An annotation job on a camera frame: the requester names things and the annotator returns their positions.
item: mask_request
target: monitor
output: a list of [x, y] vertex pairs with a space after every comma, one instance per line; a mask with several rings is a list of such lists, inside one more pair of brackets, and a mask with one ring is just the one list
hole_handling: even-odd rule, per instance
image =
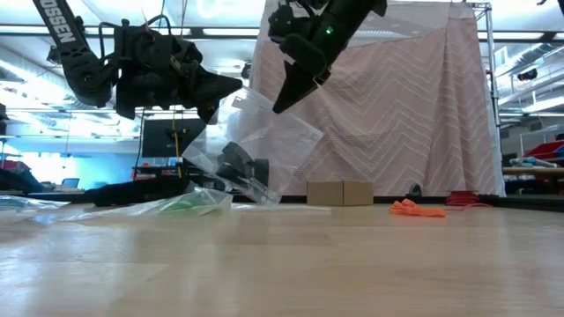
[[[180, 155], [202, 132], [205, 130], [205, 122], [201, 119], [177, 119], [174, 127], [179, 131]], [[175, 158], [176, 149], [172, 136], [172, 120], [146, 120], [143, 127], [143, 158]]]
[[63, 185], [70, 188], [78, 188], [78, 182], [80, 179], [64, 179]]

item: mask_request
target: wooden surface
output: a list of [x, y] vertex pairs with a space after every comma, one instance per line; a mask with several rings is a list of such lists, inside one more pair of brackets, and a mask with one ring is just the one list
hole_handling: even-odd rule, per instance
[[0, 315], [564, 315], [564, 214], [387, 207], [0, 226]]
[[532, 174], [532, 175], [554, 175], [562, 176], [564, 175], [564, 168], [542, 168], [542, 167], [503, 167], [503, 173], [505, 175], [520, 175], [520, 174]]

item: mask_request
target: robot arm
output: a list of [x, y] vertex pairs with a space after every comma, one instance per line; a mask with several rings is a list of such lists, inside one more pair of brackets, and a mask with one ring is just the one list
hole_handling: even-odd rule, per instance
[[[290, 4], [302, 6], [309, 17], [296, 18]], [[315, 15], [313, 9], [323, 9]], [[280, 50], [293, 58], [285, 62], [286, 81], [274, 104], [282, 113], [323, 85], [330, 66], [348, 45], [368, 13], [383, 17], [387, 0], [281, 0], [271, 17], [269, 36]]]
[[206, 71], [194, 43], [170, 29], [168, 35], [149, 29], [167, 17], [143, 26], [130, 26], [126, 19], [121, 26], [103, 23], [114, 28], [115, 52], [98, 58], [85, 40], [82, 19], [66, 0], [33, 2], [55, 41], [69, 87], [86, 105], [104, 107], [116, 86], [115, 110], [121, 116], [133, 119], [135, 107], [183, 105], [197, 108], [209, 123], [219, 101], [242, 88], [241, 80]]

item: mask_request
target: orange object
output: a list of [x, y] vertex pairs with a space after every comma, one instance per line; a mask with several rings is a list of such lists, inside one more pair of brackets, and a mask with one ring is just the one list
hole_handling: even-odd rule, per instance
[[447, 211], [440, 208], [421, 208], [411, 200], [404, 199], [401, 203], [394, 202], [394, 204], [391, 205], [390, 214], [419, 217], [446, 217]]

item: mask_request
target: transparent plastic sheet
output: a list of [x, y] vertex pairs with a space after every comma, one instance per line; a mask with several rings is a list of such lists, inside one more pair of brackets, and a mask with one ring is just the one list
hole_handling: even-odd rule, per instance
[[280, 204], [277, 206], [263, 206], [252, 203], [234, 203], [231, 205], [231, 210], [234, 211], [285, 211], [285, 210], [300, 210], [300, 211], [331, 211], [331, 207], [323, 206], [307, 206], [302, 204]]
[[0, 212], [6, 210], [15, 210], [16, 212], [55, 210], [63, 207], [66, 204], [68, 203], [51, 202], [11, 195], [0, 195]]
[[233, 197], [227, 193], [207, 188], [195, 188], [188, 194], [160, 199], [154, 202], [140, 203], [113, 210], [82, 212], [68, 215], [42, 215], [49, 222], [71, 222], [98, 217], [140, 217], [164, 214], [183, 214], [201, 217], [212, 211], [230, 211]]
[[235, 92], [183, 157], [253, 201], [277, 205], [323, 133], [293, 114], [274, 114], [272, 105], [248, 88]]

